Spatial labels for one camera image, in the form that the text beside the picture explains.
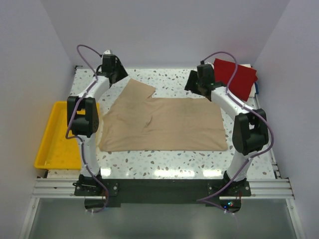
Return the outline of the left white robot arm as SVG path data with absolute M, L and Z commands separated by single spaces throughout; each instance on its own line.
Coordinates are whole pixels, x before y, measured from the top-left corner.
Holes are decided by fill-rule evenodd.
M 94 71 L 90 84 L 78 95 L 67 99 L 66 138 L 77 140 L 82 161 L 81 175 L 92 178 L 100 174 L 96 157 L 97 102 L 113 84 L 128 76 L 120 59 L 111 50 L 106 50 L 101 59 L 102 64 Z

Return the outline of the beige t shirt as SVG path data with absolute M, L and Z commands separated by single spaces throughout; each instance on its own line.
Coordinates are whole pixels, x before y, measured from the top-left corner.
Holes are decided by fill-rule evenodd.
M 99 149 L 226 151 L 220 107 L 206 98 L 154 98 L 156 89 L 130 79 L 103 116 Z

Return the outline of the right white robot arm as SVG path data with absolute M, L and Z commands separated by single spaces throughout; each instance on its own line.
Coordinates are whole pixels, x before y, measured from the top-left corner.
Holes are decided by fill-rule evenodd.
M 232 196 L 239 191 L 239 182 L 246 179 L 251 159 L 269 142 L 266 113 L 245 105 L 226 84 L 215 80 L 213 66 L 203 61 L 190 72 L 184 89 L 218 104 L 233 120 L 235 153 L 222 183 L 223 192 Z

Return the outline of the red t shirt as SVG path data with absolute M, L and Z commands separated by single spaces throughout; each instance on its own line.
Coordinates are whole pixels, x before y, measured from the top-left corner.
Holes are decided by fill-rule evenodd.
M 216 58 L 213 65 L 215 81 L 227 85 L 235 70 L 235 63 Z M 258 80 L 256 74 L 257 71 L 255 69 L 238 65 L 229 90 L 239 99 L 247 101 L 252 85 Z

